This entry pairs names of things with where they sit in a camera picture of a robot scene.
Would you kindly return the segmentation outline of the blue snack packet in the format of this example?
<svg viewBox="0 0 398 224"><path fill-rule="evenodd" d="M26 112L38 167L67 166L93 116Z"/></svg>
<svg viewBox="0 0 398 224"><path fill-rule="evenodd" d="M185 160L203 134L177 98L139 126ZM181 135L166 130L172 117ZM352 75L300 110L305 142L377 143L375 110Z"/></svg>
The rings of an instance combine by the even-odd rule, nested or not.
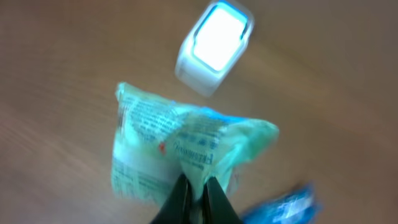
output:
<svg viewBox="0 0 398 224"><path fill-rule="evenodd" d="M313 185L305 184L250 208L241 219L245 224L308 224L319 211Z"/></svg>

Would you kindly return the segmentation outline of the light teal snack packet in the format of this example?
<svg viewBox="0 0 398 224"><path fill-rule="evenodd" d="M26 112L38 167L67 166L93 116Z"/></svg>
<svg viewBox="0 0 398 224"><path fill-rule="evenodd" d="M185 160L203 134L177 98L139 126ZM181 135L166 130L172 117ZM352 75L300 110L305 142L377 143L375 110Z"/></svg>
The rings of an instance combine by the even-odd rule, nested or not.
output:
<svg viewBox="0 0 398 224"><path fill-rule="evenodd" d="M164 204L181 174L194 199L212 177L229 192L237 166L254 160L279 135L268 121L179 103L125 82L116 98L111 185L116 194L144 202Z"/></svg>

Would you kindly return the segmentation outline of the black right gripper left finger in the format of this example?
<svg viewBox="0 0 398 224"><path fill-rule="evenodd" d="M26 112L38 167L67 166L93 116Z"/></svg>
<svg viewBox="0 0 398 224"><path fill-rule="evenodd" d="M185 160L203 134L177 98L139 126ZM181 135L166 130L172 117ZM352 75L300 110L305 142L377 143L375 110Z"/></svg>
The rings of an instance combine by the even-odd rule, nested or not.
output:
<svg viewBox="0 0 398 224"><path fill-rule="evenodd" d="M150 224L189 224L192 207L192 187L181 174L169 197Z"/></svg>

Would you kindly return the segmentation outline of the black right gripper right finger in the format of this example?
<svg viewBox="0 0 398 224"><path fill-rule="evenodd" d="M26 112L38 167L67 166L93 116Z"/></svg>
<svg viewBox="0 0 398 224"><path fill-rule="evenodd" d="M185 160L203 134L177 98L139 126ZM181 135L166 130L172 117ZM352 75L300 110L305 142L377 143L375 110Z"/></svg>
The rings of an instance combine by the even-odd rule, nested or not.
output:
<svg viewBox="0 0 398 224"><path fill-rule="evenodd" d="M204 224L243 224L216 177L204 186L202 209Z"/></svg>

